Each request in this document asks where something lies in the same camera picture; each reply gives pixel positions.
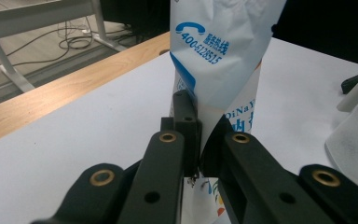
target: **white table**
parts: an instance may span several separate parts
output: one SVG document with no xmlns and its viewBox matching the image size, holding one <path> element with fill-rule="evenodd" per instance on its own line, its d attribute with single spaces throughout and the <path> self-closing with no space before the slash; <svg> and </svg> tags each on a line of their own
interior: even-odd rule
<svg viewBox="0 0 358 224">
<path fill-rule="evenodd" d="M 168 116 L 174 68 L 168 54 L 0 139 L 0 223 L 51 217 L 94 164 L 140 160 Z M 346 117 L 340 83 L 358 64 L 273 39 L 263 59 L 253 135 L 294 173 L 331 165 L 324 141 Z"/>
</svg>

